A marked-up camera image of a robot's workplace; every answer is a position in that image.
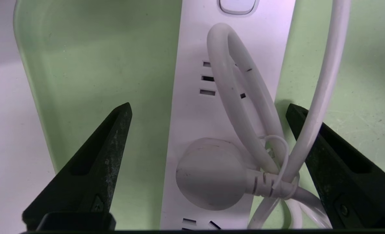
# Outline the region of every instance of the power strip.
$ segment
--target power strip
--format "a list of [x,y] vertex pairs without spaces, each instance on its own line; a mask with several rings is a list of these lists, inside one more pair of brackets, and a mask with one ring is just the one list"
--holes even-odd
[[[252,195],[244,195],[226,210],[201,209],[179,191],[176,166],[188,145],[209,137],[232,142],[244,155],[246,166],[256,169],[234,132],[217,92],[207,54],[207,33],[216,23],[229,24],[246,45],[274,98],[295,0],[256,0],[247,15],[229,15],[219,4],[219,0],[182,2],[161,229],[245,229],[249,221]],[[256,133],[264,135],[256,110],[242,87],[240,93]]]

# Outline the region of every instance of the power button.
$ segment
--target power button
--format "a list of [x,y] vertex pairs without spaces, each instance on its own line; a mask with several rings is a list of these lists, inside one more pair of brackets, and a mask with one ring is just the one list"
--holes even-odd
[[256,0],[220,0],[220,8],[231,15],[246,15],[254,7]]

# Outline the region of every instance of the light green background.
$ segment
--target light green background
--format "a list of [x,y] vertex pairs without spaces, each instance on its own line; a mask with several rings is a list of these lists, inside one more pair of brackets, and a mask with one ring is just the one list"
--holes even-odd
[[[180,0],[17,2],[15,36],[57,171],[115,106],[132,105],[117,229],[159,228],[180,9]],[[330,9],[330,0],[296,1],[276,97],[282,120],[290,102],[311,103]],[[353,1],[326,123],[385,171],[385,0]],[[301,175],[314,191],[305,167]],[[289,223],[283,215],[278,207],[265,227]]]

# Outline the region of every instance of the white power cord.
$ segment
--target white power cord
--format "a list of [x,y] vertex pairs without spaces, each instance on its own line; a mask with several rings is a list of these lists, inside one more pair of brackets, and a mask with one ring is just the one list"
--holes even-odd
[[[282,174],[279,173],[280,171],[274,161],[269,157],[261,142],[259,142],[244,111],[237,89],[237,78],[233,71],[234,63],[232,63],[231,59],[237,64],[243,75],[243,86],[255,105],[267,134],[278,136],[276,139],[283,139],[283,130],[277,110],[256,65],[243,42],[230,26],[222,23],[217,24],[211,28],[207,37],[209,59],[217,89],[228,118],[240,141],[250,154],[255,157],[265,172],[283,175],[285,183],[281,183],[280,179],[277,182],[275,181],[275,188],[278,185],[283,188],[283,185],[286,184],[287,193],[285,195],[280,194],[281,197],[287,198],[289,195],[292,195],[292,198],[304,203],[306,205],[303,206],[304,211],[322,228],[330,228],[330,224],[319,199],[299,187],[293,191],[295,187],[292,187],[289,182],[297,175],[322,125],[341,61],[349,14],[350,0],[333,0],[326,53],[318,85],[301,135],[289,156],[289,166],[287,166],[287,163],[284,163],[288,157],[286,146],[281,145],[282,142],[271,142],[279,165],[285,167]],[[250,220],[249,228],[260,228],[264,224],[277,205],[278,197],[263,199]],[[292,228],[301,228],[302,218],[299,203],[293,200],[287,200],[286,203],[292,215]]]
[[281,166],[279,174],[277,175],[277,180],[272,185],[272,189],[276,189],[277,186],[280,184],[280,181],[282,180],[282,177],[283,177],[283,173],[285,173],[286,166],[288,165],[288,161],[289,161],[289,145],[285,141],[285,139],[281,138],[280,136],[276,136],[276,135],[259,136],[259,139],[266,139],[266,140],[278,139],[278,140],[280,140],[282,142],[282,144],[283,144],[283,146],[285,148],[285,156],[284,156],[283,164]]

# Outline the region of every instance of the socket hole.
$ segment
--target socket hole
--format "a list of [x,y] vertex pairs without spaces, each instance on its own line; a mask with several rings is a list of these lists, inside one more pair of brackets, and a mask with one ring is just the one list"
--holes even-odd
[[212,91],[212,90],[206,90],[206,89],[200,89],[200,90],[199,90],[199,93],[200,93],[200,94],[204,94],[204,95],[210,95],[210,96],[215,96],[215,95],[216,95],[216,92],[215,92],[215,91]]
[[218,230],[221,230],[220,226],[216,225],[215,222],[210,221],[208,224],[209,224],[210,226],[212,226],[212,227],[218,229]]
[[203,76],[201,76],[201,80],[214,82],[214,77],[203,75]]
[[183,224],[186,224],[186,225],[194,225],[196,226],[197,225],[197,221],[193,220],[193,219],[182,219],[182,223]]

